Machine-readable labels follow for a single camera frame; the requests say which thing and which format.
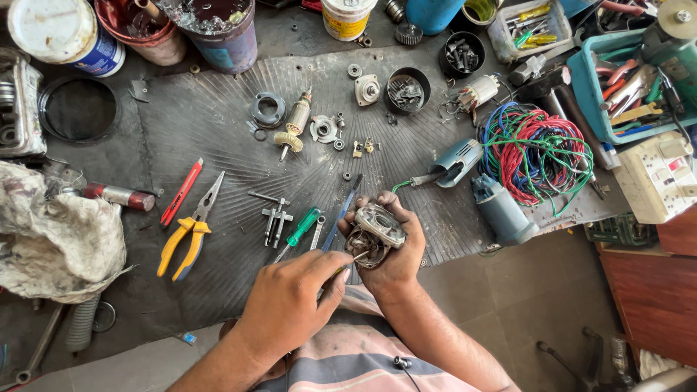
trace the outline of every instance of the green screwdriver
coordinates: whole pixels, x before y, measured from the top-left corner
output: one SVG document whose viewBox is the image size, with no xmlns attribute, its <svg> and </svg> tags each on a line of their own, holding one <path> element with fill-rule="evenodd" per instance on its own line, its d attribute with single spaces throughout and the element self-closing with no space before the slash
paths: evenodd
<svg viewBox="0 0 697 392">
<path fill-rule="evenodd" d="M 278 257 L 276 257 L 276 260 L 273 261 L 273 264 L 280 262 L 281 257 L 283 257 L 283 255 L 286 254 L 286 252 L 288 251 L 288 249 L 291 248 L 291 246 L 298 245 L 300 237 L 302 237 L 302 235 L 310 229 L 310 227 L 315 223 L 315 221 L 317 220 L 317 218 L 319 218 L 320 215 L 322 215 L 322 210 L 318 209 L 316 206 L 309 209 L 305 216 L 302 217 L 300 223 L 298 223 L 298 226 L 296 226 L 296 229 L 293 230 L 291 235 L 289 235 L 286 238 L 286 242 L 288 243 L 288 245 L 286 245 L 286 247 L 283 248 L 281 254 L 278 255 Z"/>
</svg>

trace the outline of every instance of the blue plastic tray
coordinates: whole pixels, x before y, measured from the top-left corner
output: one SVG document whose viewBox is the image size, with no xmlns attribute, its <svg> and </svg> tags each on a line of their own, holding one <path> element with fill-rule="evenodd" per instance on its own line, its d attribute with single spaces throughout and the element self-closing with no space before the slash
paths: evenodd
<svg viewBox="0 0 697 392">
<path fill-rule="evenodd" d="M 598 54 L 609 53 L 623 47 L 637 46 L 641 43 L 643 30 L 625 31 L 622 33 L 610 33 L 603 36 L 590 37 L 583 41 L 581 51 L 571 56 L 567 60 L 567 65 L 571 67 L 571 80 L 574 87 L 574 95 L 579 102 L 581 111 L 585 115 L 590 127 L 598 139 L 612 144 L 623 144 L 643 139 L 651 135 L 663 133 L 668 130 L 677 129 L 674 123 L 666 124 L 645 130 L 643 132 L 617 137 L 610 126 L 608 113 L 600 110 L 603 102 L 603 94 L 600 83 L 595 73 L 590 52 Z M 697 113 L 690 112 L 691 107 L 685 105 L 685 113 L 680 116 L 680 123 L 688 126 L 697 123 Z"/>
</svg>

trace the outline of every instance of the chair leg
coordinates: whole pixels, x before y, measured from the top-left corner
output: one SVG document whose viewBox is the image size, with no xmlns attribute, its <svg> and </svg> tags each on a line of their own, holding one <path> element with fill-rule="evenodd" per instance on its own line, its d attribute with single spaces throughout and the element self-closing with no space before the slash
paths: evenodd
<svg viewBox="0 0 697 392">
<path fill-rule="evenodd" d="M 581 381 L 581 380 L 583 379 L 578 373 L 576 373 L 576 371 L 575 371 L 574 369 L 571 369 L 571 366 L 569 366 L 569 364 L 566 363 L 566 361 L 564 361 L 564 358 L 562 358 L 561 355 L 557 354 L 557 352 L 554 351 L 554 349 L 553 349 L 552 347 L 549 347 L 545 342 L 542 342 L 542 341 L 537 342 L 537 348 L 538 348 L 540 351 L 544 351 L 544 352 L 546 352 L 547 354 L 553 356 L 554 359 L 556 359 L 557 362 L 561 363 L 562 366 L 564 366 L 564 368 L 565 368 L 569 373 L 571 373 L 571 375 L 574 376 L 574 378 L 575 378 L 577 381 Z"/>
<path fill-rule="evenodd" d="M 587 376 L 593 381 L 598 381 L 600 378 L 600 372 L 603 367 L 603 337 L 595 333 L 592 329 L 587 326 L 583 327 L 583 334 L 593 338 L 593 354 L 590 357 L 590 363 L 588 364 Z"/>
</svg>

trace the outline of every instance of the hand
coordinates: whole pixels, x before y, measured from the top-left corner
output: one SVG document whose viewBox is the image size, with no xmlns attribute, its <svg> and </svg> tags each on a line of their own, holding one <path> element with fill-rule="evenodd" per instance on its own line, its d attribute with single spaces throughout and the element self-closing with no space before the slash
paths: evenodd
<svg viewBox="0 0 697 392">
<path fill-rule="evenodd" d="M 401 227 L 406 233 L 404 245 L 400 249 L 391 249 L 380 265 L 373 269 L 358 269 L 358 275 L 363 280 L 365 287 L 378 298 L 384 294 L 396 294 L 398 289 L 416 283 L 416 273 L 421 265 L 426 239 L 416 214 L 403 209 L 397 195 L 386 190 L 382 190 L 377 199 L 372 199 L 367 195 L 359 196 L 355 206 L 346 212 L 344 218 L 339 219 L 337 223 L 339 231 L 344 236 L 348 236 L 353 229 L 351 223 L 355 218 L 356 209 L 364 207 L 369 202 L 385 207 L 395 216 L 395 219 L 401 222 Z"/>
<path fill-rule="evenodd" d="M 251 359 L 270 368 L 327 324 L 344 296 L 351 270 L 332 274 L 352 261 L 347 253 L 316 249 L 263 267 L 240 321 L 228 335 L 238 334 Z"/>
</svg>

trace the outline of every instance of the person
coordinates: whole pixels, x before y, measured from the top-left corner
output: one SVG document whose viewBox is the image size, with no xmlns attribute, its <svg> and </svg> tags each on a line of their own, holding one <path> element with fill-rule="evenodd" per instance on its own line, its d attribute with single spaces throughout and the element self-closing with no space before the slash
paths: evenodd
<svg viewBox="0 0 697 392">
<path fill-rule="evenodd" d="M 360 196 L 339 231 L 348 236 L 369 202 L 401 222 L 406 240 L 358 270 L 364 286 L 346 285 L 350 269 L 335 273 L 353 261 L 345 252 L 311 250 L 263 267 L 239 320 L 167 391 L 519 392 L 417 281 L 426 240 L 394 193 Z"/>
</svg>

